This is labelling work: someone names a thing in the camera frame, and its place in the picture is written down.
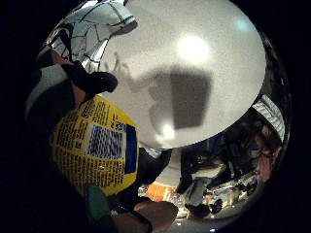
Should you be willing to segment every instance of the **green object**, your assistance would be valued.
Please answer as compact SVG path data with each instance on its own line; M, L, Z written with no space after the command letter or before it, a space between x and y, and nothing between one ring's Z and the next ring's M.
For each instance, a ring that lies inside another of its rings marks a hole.
M86 207L90 218L94 221L111 214L105 193L94 184L86 185Z

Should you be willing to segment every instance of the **barcode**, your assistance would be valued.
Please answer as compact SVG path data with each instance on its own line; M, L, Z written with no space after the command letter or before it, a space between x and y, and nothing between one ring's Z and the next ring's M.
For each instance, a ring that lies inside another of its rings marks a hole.
M86 154L99 158L122 159L122 133L92 125Z

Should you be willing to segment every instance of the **yellow bag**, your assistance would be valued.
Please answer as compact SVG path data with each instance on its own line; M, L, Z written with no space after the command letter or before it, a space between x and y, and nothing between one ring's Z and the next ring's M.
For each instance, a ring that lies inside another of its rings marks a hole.
M136 125L124 111L99 95L57 124L51 144L52 159L82 195L87 183L111 195L136 179Z

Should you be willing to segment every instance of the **person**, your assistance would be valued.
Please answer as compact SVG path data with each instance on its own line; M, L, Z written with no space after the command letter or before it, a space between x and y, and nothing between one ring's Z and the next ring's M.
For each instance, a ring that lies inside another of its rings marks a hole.
M74 186L64 179L57 165L51 160L50 135L55 125L66 114L79 108L97 93L114 91L118 80L107 72L89 74L79 61L71 62L64 59L49 48L45 48L40 55L41 58L49 57L52 64L49 65L49 62L41 62L39 66L37 64L40 68L34 72L37 80L26 101L25 117L28 124L29 149L33 154L31 168L34 170L33 173L40 177L41 182L49 182L58 176L66 183L68 189L73 189ZM107 197L97 186L91 183L86 186L86 201L79 197L78 191L71 193L79 200L79 211L87 213L90 227L96 231L162 232L169 227L178 211L171 203L147 201L135 206L131 212L111 216ZM69 215L68 209L72 207L68 204L66 208Z

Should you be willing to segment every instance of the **black background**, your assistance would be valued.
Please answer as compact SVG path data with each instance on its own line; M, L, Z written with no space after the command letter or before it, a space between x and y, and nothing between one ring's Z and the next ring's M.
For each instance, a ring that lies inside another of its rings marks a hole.
M23 102L32 63L52 28L78 2L0 2L0 232L61 232L65 229L66 222L46 208L50 204L28 190L31 181L27 178L26 155L20 142L24 140ZM281 55L291 84L293 126L283 165L264 196L223 231L309 232L310 10L306 2L299 0L233 2L266 33Z

